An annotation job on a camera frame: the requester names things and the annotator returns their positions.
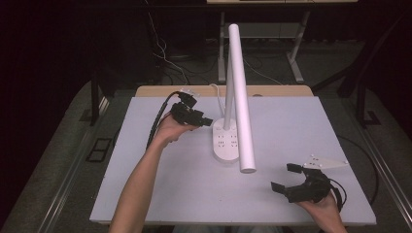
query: human arm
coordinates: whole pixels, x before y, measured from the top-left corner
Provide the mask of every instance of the human arm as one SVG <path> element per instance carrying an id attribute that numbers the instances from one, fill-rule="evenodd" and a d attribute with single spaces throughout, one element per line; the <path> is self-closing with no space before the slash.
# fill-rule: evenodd
<path id="1" fill-rule="evenodd" d="M 326 233 L 347 233 L 331 192 L 318 203 L 305 201 L 296 204 L 305 209 Z"/>
<path id="2" fill-rule="evenodd" d="M 154 138 L 144 155 L 130 174 L 121 192 L 115 215 L 109 232 L 141 232 L 145 223 L 152 193 L 155 175 L 163 149 L 188 130 L 197 128 L 182 125 L 172 116 L 166 115 L 157 129 Z"/>

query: desk lamp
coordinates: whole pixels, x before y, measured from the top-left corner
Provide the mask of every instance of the desk lamp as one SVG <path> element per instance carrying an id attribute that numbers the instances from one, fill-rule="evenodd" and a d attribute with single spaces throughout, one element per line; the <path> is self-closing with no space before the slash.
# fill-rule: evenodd
<path id="1" fill-rule="evenodd" d="M 229 53 L 224 118 L 216 120 L 213 124 L 214 152 L 215 157 L 220 162 L 235 163 L 239 160 L 240 172 L 253 173 L 257 169 L 239 27 L 236 24 L 231 24 L 228 29 Z M 233 96 L 236 120 L 231 118 Z"/>

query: tabletop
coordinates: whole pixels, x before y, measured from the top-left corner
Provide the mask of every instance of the tabletop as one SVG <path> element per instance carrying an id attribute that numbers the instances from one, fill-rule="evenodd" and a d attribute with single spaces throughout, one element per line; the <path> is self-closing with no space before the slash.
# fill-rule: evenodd
<path id="1" fill-rule="evenodd" d="M 201 93 L 194 108 L 205 117 L 222 117 L 215 86 L 140 87 L 124 118 L 91 221 L 110 223 L 121 190 L 145 151 L 164 96 L 182 87 Z M 303 85 L 248 86 L 248 93 L 257 171 L 243 174 L 238 162 L 219 162 L 213 153 L 211 127 L 184 134 L 163 152 L 147 224 L 314 224 L 301 208 L 273 192 L 270 183 L 302 184 L 304 176 L 288 172 L 286 165 L 303 164 L 312 154 L 346 160 L 319 98 Z M 346 225 L 376 223 L 351 166 L 324 173 L 348 194 L 341 212 Z"/>

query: human hand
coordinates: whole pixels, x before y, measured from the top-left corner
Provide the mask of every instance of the human hand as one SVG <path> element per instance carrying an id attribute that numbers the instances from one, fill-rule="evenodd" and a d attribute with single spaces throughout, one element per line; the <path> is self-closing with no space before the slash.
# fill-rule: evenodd
<path id="1" fill-rule="evenodd" d="M 305 209 L 326 233 L 347 233 L 331 192 L 318 203 L 304 201 L 296 204 Z"/>
<path id="2" fill-rule="evenodd" d="M 196 128 L 198 128 L 198 126 L 178 123 L 170 113 L 167 113 L 160 121 L 160 125 L 154 135 L 154 140 L 160 140 L 166 147 L 167 144 L 178 141 L 183 133 Z"/>

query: power strip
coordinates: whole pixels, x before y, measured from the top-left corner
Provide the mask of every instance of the power strip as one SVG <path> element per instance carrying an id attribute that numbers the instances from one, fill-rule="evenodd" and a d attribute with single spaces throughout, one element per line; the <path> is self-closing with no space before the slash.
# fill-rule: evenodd
<path id="1" fill-rule="evenodd" d="M 227 130 L 223 129 L 224 118 L 213 124 L 213 150 L 222 163 L 235 163 L 239 160 L 236 120 L 230 120 Z"/>

